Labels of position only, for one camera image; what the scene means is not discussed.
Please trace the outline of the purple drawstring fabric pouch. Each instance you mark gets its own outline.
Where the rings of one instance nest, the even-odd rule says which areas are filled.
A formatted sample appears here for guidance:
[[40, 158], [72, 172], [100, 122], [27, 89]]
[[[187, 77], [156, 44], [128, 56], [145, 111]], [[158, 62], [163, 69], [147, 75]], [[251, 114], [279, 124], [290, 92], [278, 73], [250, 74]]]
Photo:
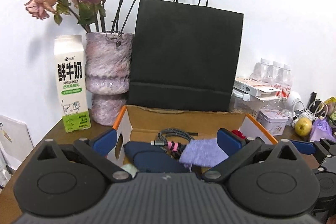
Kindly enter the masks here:
[[193, 166], [212, 168], [226, 159], [228, 155], [213, 138], [190, 141], [183, 150], [179, 162], [191, 170]]

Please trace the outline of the navy blue zip case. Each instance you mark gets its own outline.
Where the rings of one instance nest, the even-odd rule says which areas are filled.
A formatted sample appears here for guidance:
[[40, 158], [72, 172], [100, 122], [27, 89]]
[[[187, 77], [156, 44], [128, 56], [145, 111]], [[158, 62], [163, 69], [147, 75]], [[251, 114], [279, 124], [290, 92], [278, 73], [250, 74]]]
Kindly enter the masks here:
[[189, 173], [183, 164], [150, 143], [129, 141], [124, 146], [125, 156], [140, 171], [146, 173]]

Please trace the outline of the red rose hair clip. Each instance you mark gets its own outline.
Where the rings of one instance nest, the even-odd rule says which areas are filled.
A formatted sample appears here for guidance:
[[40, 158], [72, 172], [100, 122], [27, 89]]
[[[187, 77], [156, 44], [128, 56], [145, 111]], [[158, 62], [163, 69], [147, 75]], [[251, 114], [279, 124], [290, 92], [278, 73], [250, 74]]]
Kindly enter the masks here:
[[246, 139], [246, 136], [239, 130], [232, 130], [232, 133], [241, 139]]

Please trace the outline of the iridescent plastic bag bundle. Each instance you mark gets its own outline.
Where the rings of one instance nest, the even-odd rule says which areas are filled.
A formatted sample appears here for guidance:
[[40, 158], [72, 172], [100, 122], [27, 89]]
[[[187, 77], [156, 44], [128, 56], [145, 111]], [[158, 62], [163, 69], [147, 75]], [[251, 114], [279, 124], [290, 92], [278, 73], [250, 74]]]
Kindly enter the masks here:
[[132, 178], [135, 178], [136, 174], [139, 172], [139, 170], [131, 163], [124, 164], [121, 168], [129, 173]]

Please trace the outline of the yellow green apple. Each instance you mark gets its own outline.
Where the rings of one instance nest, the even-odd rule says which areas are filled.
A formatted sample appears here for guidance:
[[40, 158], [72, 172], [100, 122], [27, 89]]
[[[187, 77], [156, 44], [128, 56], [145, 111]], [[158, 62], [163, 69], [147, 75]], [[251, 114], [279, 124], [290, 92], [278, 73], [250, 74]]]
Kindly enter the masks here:
[[309, 118], [304, 118], [304, 117], [299, 118], [296, 121], [295, 127], [294, 127], [295, 133], [301, 137], [306, 137], [307, 135], [309, 135], [311, 132], [311, 129], [312, 129], [311, 120]]

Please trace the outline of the purple tissue packet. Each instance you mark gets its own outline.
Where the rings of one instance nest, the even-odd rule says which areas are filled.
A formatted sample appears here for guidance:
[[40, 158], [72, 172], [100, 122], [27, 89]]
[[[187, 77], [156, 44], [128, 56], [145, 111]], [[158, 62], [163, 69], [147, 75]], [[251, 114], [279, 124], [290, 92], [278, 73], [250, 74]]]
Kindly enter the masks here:
[[326, 119], [318, 119], [313, 122], [309, 140], [320, 141], [321, 139], [328, 139], [335, 141], [331, 127]]

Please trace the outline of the white round gadget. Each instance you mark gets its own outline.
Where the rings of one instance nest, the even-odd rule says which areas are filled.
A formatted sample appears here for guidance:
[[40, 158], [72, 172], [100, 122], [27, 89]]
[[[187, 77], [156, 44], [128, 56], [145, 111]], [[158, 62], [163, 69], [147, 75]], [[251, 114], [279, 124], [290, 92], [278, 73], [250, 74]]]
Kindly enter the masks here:
[[294, 90], [289, 93], [286, 103], [288, 110], [288, 125], [294, 127], [296, 121], [305, 111], [305, 105], [301, 100], [300, 94]]

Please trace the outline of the colourful snack packet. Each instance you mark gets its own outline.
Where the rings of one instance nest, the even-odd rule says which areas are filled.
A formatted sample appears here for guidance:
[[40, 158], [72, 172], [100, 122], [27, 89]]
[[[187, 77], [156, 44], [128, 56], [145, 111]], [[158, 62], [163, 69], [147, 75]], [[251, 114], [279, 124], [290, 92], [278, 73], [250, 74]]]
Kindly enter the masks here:
[[327, 104], [327, 120], [332, 124], [336, 124], [336, 98], [330, 97], [325, 101]]

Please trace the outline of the flat white orange box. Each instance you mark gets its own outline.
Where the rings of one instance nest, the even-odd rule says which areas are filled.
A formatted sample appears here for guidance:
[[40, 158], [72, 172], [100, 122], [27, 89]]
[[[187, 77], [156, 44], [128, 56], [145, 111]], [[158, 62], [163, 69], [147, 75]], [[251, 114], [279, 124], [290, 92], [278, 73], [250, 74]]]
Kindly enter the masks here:
[[244, 77], [235, 78], [234, 88], [259, 98], [277, 96], [281, 91], [280, 89], [274, 88], [267, 83]]

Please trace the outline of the right water bottle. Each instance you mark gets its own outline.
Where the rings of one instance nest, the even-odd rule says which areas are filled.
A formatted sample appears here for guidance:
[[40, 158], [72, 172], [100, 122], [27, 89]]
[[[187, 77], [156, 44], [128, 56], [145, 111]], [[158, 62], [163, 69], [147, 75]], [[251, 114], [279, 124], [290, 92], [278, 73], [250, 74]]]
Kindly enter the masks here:
[[293, 85], [292, 72], [289, 65], [284, 65], [278, 71], [276, 78], [276, 87], [280, 89], [278, 96], [282, 98], [288, 98], [291, 92], [291, 87]]

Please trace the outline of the water bottle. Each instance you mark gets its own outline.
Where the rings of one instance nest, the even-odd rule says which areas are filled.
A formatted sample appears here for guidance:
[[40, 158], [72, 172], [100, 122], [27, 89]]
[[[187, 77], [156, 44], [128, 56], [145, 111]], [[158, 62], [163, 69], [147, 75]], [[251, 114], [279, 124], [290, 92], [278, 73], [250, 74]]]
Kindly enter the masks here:
[[262, 82], [266, 76], [269, 67], [269, 61], [267, 59], [261, 59], [260, 62], [256, 63], [253, 72], [250, 75], [250, 79]]
[[269, 65], [266, 69], [266, 74], [262, 81], [272, 86], [275, 83], [276, 77], [279, 70], [281, 69], [281, 64], [274, 61], [273, 64]]
[[293, 85], [292, 72], [289, 65], [284, 65], [278, 71], [276, 78], [276, 87], [280, 89], [278, 96], [282, 98], [288, 98], [291, 92], [291, 87]]

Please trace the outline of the left water bottle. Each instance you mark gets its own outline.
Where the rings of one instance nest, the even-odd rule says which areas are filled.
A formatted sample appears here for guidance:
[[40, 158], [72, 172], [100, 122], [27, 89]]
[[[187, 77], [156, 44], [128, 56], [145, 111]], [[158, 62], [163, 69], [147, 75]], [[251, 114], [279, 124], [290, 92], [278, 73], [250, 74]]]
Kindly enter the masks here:
[[253, 72], [250, 75], [250, 79], [262, 82], [266, 76], [269, 67], [269, 61], [267, 59], [261, 59], [260, 62], [256, 63]]

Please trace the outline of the white green milk carton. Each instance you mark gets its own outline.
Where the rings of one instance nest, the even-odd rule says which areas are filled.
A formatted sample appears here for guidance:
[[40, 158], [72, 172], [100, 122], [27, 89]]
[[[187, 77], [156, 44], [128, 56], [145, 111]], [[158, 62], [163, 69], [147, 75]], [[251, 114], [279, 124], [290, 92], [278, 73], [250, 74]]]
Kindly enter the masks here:
[[85, 85], [85, 56], [81, 35], [54, 41], [55, 76], [62, 121], [67, 133], [91, 127]]

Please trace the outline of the middle water bottle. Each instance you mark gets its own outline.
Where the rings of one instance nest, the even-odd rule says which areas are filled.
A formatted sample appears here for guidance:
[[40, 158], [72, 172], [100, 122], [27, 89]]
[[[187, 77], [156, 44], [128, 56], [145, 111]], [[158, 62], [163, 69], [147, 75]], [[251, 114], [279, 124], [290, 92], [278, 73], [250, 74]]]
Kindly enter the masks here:
[[281, 64], [274, 61], [273, 64], [269, 65], [266, 69], [266, 74], [262, 81], [272, 86], [275, 83], [276, 77], [279, 70], [281, 69]]

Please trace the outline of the purple textured vase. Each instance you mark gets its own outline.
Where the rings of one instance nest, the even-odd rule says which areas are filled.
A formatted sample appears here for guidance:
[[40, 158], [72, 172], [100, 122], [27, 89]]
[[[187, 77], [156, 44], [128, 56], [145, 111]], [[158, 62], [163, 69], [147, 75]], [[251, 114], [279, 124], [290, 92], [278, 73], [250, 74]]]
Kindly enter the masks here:
[[133, 34], [86, 34], [86, 88], [92, 93], [92, 118], [111, 126], [126, 104]]

